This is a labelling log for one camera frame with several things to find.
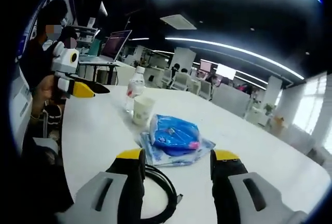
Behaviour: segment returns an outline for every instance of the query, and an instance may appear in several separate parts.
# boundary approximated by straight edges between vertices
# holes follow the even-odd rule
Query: bottle cap
[[[138,66],[138,67],[136,68],[136,73],[143,74],[144,71],[145,71],[145,68],[144,68],[144,67],[139,67],[139,66]]]

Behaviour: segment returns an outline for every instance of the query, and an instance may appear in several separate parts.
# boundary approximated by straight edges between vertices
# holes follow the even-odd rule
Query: blue plastic bag
[[[198,127],[188,121],[171,116],[154,115],[150,122],[150,138],[152,145],[164,148],[167,153],[180,156],[196,150],[200,146]]]

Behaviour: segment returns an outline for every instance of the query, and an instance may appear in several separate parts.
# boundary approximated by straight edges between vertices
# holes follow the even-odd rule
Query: hand
[[[54,75],[48,75],[38,84],[36,98],[40,101],[49,100],[52,97],[54,86]]]
[[[37,122],[39,115],[44,108],[44,102],[52,97],[54,85],[54,75],[46,76],[37,86],[36,94],[32,100],[31,115],[35,118],[32,122]]]

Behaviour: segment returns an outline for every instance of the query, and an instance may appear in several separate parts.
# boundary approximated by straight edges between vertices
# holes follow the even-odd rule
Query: white robot part
[[[52,63],[52,71],[74,74],[78,65],[79,52],[76,49],[67,49],[60,41],[54,48],[55,58]]]

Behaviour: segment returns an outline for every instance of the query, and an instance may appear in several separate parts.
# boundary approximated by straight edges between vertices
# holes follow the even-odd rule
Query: plastic water bottle
[[[145,68],[137,67],[133,78],[130,79],[127,89],[126,111],[131,113],[134,109],[134,98],[143,93],[145,87],[144,74]]]

